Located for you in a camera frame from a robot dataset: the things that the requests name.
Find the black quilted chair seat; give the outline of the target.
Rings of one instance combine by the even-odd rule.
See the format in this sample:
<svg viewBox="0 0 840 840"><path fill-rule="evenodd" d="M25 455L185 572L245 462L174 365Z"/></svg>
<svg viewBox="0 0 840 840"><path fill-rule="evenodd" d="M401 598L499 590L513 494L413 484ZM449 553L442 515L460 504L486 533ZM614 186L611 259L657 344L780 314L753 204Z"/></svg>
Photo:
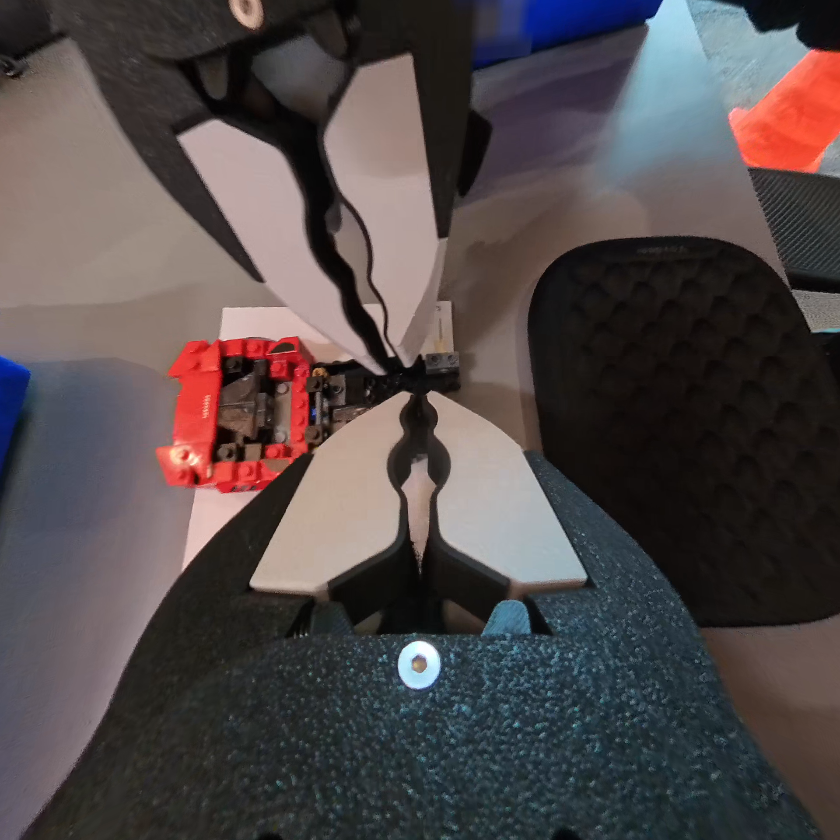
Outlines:
<svg viewBox="0 0 840 840"><path fill-rule="evenodd" d="M702 237L555 259L528 311L546 459L701 627L838 615L838 383L763 259Z"/></svg>

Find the red and black lego car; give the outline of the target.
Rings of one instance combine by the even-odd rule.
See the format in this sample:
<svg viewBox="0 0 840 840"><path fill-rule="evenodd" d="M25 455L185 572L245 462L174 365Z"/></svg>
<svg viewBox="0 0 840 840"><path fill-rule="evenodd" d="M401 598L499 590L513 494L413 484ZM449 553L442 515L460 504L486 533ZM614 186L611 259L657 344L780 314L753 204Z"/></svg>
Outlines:
<svg viewBox="0 0 840 840"><path fill-rule="evenodd" d="M265 489L399 392L456 392L460 359L434 349L373 374L351 361L318 361L299 337L246 338L190 342L169 376L180 392L172 442L156 449L166 483L232 494Z"/></svg>

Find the blue plastic bin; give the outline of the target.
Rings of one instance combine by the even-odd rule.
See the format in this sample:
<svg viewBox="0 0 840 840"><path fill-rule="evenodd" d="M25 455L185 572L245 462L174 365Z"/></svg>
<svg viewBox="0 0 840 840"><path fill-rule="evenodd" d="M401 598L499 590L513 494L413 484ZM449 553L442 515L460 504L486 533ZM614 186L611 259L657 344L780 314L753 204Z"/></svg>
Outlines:
<svg viewBox="0 0 840 840"><path fill-rule="evenodd" d="M23 411L30 371L1 357L1 469L4 469L14 431Z"/></svg>
<svg viewBox="0 0 840 840"><path fill-rule="evenodd" d="M476 1L472 67L644 25L660 1Z"/></svg>

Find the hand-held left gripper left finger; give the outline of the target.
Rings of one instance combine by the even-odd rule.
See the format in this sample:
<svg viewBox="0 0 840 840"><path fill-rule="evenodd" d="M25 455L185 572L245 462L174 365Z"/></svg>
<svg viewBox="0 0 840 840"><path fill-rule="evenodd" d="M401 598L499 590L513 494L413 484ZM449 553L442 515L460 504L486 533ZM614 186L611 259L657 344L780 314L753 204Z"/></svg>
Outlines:
<svg viewBox="0 0 840 840"><path fill-rule="evenodd" d="M401 392L350 421L311 458L250 579L256 592L395 600L418 582L395 455L408 443Z"/></svg>

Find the lego instruction booklet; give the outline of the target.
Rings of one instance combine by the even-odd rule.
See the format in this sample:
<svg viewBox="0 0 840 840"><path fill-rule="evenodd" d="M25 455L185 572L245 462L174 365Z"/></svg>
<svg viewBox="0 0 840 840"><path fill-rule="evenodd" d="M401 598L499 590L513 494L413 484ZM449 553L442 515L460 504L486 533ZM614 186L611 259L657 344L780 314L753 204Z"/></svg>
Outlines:
<svg viewBox="0 0 840 840"><path fill-rule="evenodd" d="M423 343L421 355L456 351L452 315L450 301L436 304L433 325ZM298 337L317 362L343 363L351 360L348 353L288 308L225 308L220 324L218 337L221 340ZM215 489L196 490L186 533L183 571L210 539L258 494L257 490L231 493Z"/></svg>

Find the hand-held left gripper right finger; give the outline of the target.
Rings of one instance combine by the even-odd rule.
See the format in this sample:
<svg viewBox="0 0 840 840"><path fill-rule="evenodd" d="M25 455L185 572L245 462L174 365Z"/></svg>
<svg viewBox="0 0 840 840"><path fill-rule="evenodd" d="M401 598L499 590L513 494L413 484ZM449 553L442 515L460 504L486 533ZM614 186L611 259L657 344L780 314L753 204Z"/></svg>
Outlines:
<svg viewBox="0 0 840 840"><path fill-rule="evenodd" d="M427 396L435 492L425 575L437 594L538 594L587 573L522 447L444 395Z"/></svg>

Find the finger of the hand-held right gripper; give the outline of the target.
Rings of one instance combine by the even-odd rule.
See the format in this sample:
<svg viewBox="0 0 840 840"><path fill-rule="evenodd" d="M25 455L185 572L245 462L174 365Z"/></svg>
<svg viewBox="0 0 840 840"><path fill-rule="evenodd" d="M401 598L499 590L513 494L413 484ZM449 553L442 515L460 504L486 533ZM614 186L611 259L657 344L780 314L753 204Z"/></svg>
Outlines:
<svg viewBox="0 0 840 840"><path fill-rule="evenodd" d="M323 122L338 188L338 242L387 358L415 365L434 325L448 240L438 235L414 59L352 69Z"/></svg>
<svg viewBox="0 0 840 840"><path fill-rule="evenodd" d="M307 126L302 134L281 126L272 136L212 117L177 141L268 289L370 373L386 373L388 317L378 324L360 295L363 282L384 304L371 238L335 190L319 137Z"/></svg>

